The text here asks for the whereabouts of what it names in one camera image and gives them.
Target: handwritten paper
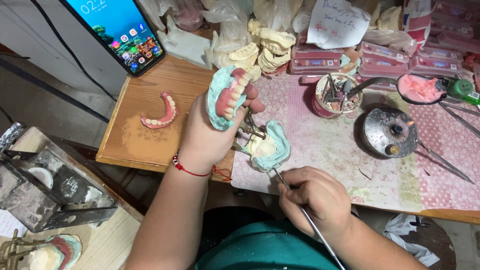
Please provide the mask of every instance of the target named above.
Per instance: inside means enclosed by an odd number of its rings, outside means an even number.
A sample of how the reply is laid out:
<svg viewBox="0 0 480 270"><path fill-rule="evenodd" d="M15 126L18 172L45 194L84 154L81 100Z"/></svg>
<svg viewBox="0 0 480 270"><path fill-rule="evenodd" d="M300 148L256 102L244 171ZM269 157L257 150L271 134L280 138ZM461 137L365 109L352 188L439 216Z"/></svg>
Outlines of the handwritten paper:
<svg viewBox="0 0 480 270"><path fill-rule="evenodd" d="M322 49L352 47L367 31L370 15L345 0L317 0L310 18L307 43Z"/></svg>
<svg viewBox="0 0 480 270"><path fill-rule="evenodd" d="M9 211L0 209L0 236L13 237L15 229L18 229L19 237L22 237L27 231L27 228Z"/></svg>

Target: phone screen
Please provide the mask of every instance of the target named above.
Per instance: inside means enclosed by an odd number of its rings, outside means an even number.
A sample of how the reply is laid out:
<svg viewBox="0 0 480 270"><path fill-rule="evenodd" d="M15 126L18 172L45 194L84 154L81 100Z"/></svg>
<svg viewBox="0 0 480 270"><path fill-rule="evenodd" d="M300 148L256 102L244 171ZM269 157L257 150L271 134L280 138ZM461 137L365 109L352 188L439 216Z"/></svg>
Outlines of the phone screen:
<svg viewBox="0 0 480 270"><path fill-rule="evenodd" d="M162 46L133 0L66 0L132 74L163 58Z"/></svg>

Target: floor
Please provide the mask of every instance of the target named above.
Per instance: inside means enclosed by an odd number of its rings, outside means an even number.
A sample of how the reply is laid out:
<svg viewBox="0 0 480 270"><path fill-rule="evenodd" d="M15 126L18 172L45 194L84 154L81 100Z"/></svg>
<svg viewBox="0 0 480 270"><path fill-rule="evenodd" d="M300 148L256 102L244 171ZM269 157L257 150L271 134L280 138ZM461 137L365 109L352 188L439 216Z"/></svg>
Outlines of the floor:
<svg viewBox="0 0 480 270"><path fill-rule="evenodd" d="M110 118L114 102L104 95L79 92L65 85L27 60L0 56L37 78L67 93L83 104ZM90 114L68 104L60 98L27 82L0 67L0 89L2 106L15 121L28 126L37 126L45 132L98 147L107 124ZM0 114L0 131L8 128L9 122ZM130 168L102 165L110 177L118 181L136 198L150 205L160 183L161 174L133 170ZM263 196L265 200L276 198ZM480 270L480 226L466 223L435 220L450 237L456 254L457 270Z"/></svg>

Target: pink wax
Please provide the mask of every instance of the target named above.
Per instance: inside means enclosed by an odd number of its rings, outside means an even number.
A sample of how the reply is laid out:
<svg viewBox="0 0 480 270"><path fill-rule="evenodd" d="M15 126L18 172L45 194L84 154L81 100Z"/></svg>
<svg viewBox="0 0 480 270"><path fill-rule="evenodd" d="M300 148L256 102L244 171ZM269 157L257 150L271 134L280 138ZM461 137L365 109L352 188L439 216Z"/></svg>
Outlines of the pink wax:
<svg viewBox="0 0 480 270"><path fill-rule="evenodd" d="M416 102L430 103L438 100L446 91L435 87L437 78L427 79L416 75L404 75L398 80L398 92Z"/></svg>

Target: left hand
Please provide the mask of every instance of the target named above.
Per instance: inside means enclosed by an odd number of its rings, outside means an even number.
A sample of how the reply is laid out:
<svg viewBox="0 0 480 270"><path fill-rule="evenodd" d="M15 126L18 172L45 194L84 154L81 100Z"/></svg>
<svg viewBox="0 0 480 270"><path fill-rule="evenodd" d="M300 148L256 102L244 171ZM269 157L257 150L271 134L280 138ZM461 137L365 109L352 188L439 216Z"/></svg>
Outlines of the left hand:
<svg viewBox="0 0 480 270"><path fill-rule="evenodd" d="M243 106L237 109L233 126L225 131L217 130L208 118L205 105L207 93L205 91L192 103L178 155L180 164L196 174L209 173L212 166L221 161L232 148L235 134L245 118L245 107L250 107L252 113L265 110L265 105L258 99L258 91L253 87Z"/></svg>

